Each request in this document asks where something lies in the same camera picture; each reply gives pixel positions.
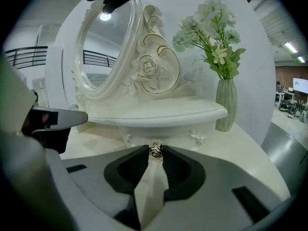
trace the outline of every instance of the ceiling light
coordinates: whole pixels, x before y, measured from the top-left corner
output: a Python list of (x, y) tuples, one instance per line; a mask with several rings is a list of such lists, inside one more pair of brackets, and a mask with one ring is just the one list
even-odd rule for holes
[(111, 14), (101, 13), (101, 15), (100, 15), (100, 19), (102, 21), (108, 21), (110, 18), (111, 18)]
[(299, 60), (301, 63), (304, 63), (304, 62), (305, 62), (305, 60), (304, 60), (304, 58), (303, 58), (302, 56), (299, 56), (299, 57), (298, 57), (298, 60)]
[(292, 53), (297, 53), (297, 50), (293, 47), (292, 44), (286, 43), (285, 46), (288, 47), (292, 51)]

